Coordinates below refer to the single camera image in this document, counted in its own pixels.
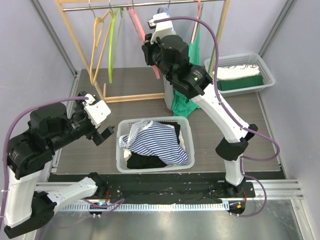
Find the grey tank top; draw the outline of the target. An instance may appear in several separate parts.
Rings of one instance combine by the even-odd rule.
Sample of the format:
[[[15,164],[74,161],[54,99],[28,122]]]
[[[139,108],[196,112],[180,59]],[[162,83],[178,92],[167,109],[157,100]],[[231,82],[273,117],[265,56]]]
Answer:
[[[166,107],[171,111],[174,99],[174,89],[170,82],[163,77],[163,86],[164,86],[164,102]]]

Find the lime green hanger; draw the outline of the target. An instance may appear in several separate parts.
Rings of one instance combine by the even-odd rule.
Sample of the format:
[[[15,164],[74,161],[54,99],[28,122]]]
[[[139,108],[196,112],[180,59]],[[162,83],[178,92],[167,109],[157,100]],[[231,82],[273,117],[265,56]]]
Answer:
[[[116,19],[117,14],[120,14],[120,23],[117,30],[117,36],[115,39]],[[108,45],[108,82],[113,83],[113,66],[117,55],[117,49],[120,39],[120,30],[123,23],[124,9],[122,7],[116,8],[111,13],[111,22],[109,29],[109,45]]]

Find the blue hanger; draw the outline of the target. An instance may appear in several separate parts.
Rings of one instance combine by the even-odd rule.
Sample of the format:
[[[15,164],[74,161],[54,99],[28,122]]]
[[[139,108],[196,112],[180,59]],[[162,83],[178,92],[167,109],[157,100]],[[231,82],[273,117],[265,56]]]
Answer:
[[[170,10],[168,7],[161,6],[157,9],[157,14],[166,13],[166,15],[170,18]]]

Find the black tank top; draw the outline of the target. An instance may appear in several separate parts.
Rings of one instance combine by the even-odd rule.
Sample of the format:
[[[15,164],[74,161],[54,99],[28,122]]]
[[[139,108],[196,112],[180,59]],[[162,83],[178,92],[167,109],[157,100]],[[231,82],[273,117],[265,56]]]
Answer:
[[[142,120],[129,134],[117,138],[128,169],[185,165],[188,161],[181,126],[177,122]]]

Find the blue white striped tank top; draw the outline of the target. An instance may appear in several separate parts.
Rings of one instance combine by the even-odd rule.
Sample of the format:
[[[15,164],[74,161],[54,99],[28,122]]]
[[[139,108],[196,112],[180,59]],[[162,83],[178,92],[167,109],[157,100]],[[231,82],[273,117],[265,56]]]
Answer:
[[[166,165],[186,165],[188,162],[188,154],[182,147],[181,126],[176,122],[143,119],[116,141],[121,149],[140,156],[158,157]]]

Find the yellow velvet hanger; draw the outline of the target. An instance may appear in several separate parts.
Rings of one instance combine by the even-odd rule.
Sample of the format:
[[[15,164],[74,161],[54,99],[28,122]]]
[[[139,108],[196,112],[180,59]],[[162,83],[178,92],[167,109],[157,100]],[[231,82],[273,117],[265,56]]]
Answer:
[[[110,24],[111,21],[108,25],[107,31],[106,31],[106,35],[104,38],[104,42],[102,45],[102,49],[100,52],[100,56],[97,62],[97,66],[96,66],[96,72],[95,74],[93,74],[93,69],[94,69],[94,63],[95,63],[95,55],[96,55],[96,50],[99,47],[99,44],[101,42],[101,37],[102,37],[102,33],[104,31],[105,28],[105,19],[108,16],[112,16],[112,10],[108,10],[102,17],[95,17],[94,19],[94,24],[93,24],[93,45],[92,45],[92,51],[91,51],[91,59],[90,59],[90,66],[89,66],[89,79],[90,79],[90,83],[94,86],[97,83],[97,77],[98,77],[98,72],[100,70],[100,65],[101,65],[101,61],[105,52],[105,48],[106,48],[106,43],[107,40],[109,38],[110,35]]]

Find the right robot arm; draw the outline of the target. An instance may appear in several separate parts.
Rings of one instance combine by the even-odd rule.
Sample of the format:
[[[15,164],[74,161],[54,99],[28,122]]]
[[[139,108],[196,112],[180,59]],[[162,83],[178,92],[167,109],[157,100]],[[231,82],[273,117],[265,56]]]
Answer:
[[[217,125],[223,138],[215,148],[224,160],[224,188],[227,196],[236,198],[244,191],[245,177],[240,158],[249,140],[258,130],[255,124],[243,121],[215,90],[214,81],[205,68],[190,63],[189,46],[177,35],[144,37],[142,51],[145,62],[156,66],[173,87],[197,104]]]

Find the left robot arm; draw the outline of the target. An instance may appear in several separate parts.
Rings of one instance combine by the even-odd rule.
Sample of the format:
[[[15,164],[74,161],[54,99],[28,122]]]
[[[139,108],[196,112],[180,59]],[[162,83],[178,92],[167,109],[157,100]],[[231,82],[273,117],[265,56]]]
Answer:
[[[77,100],[71,117],[61,102],[36,106],[27,113],[28,129],[9,140],[5,157],[8,189],[2,211],[4,232],[10,239],[43,227],[59,209],[77,200],[91,196],[100,200],[108,190],[106,181],[92,172],[65,189],[36,191],[39,176],[57,150],[81,137],[101,145],[113,134],[112,126],[98,131],[111,113],[105,101]]]

